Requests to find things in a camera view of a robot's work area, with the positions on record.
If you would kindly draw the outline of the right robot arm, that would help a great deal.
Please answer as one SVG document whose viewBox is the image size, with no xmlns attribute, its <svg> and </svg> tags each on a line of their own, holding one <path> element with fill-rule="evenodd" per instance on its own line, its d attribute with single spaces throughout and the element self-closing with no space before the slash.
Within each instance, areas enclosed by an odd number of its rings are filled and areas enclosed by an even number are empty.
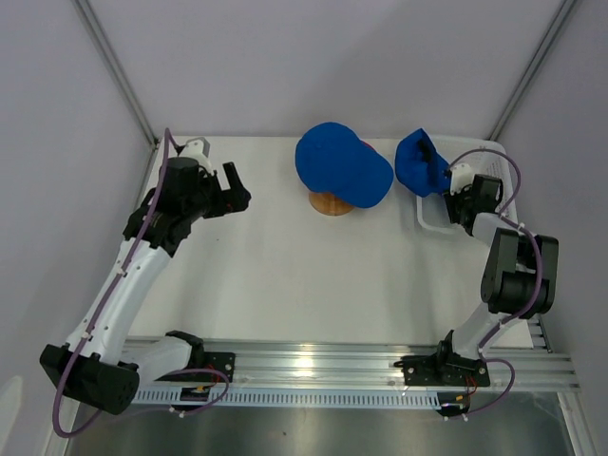
<svg viewBox="0 0 608 456">
<path fill-rule="evenodd" d="M 444 194 L 450 221 L 489 247 L 481 303 L 433 353 L 395 362 L 408 387 L 489 386 L 490 345 L 515 323 L 547 313 L 554 303 L 560 244 L 499 214 L 503 194 L 502 180 L 483 174 L 469 176 Z"/>
</svg>

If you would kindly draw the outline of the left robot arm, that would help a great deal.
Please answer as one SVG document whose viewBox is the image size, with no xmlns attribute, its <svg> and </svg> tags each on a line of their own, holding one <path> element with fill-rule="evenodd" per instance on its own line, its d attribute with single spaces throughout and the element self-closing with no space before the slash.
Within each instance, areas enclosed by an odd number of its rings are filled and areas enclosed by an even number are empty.
<svg viewBox="0 0 608 456">
<path fill-rule="evenodd" d="M 152 285 L 199 219 L 245 211 L 251 200 L 236 166 L 223 164 L 228 186 L 192 158 L 174 157 L 161 167 L 123 230 L 114 270 L 77 329 L 61 346 L 47 345 L 40 364 L 67 397 L 113 415 L 126 410 L 138 388 L 175 377 L 211 379 L 201 338 L 171 331 L 143 350 L 125 351 L 129 329 Z"/>
</svg>

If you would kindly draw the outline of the blue cap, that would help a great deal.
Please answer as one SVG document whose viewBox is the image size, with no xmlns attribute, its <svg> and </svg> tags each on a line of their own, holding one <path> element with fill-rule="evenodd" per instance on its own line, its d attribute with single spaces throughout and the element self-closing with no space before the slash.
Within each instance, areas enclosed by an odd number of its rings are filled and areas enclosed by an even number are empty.
<svg viewBox="0 0 608 456">
<path fill-rule="evenodd" d="M 297 142 L 294 166 L 309 191 L 331 193 L 354 207 L 380 203 L 393 183 L 393 170 L 379 153 L 369 153 L 342 123 L 321 123 Z"/>
<path fill-rule="evenodd" d="M 449 190 L 448 162 L 437 152 L 428 133 L 419 128 L 396 147 L 394 171 L 397 180 L 420 198 L 442 195 Z"/>
</svg>

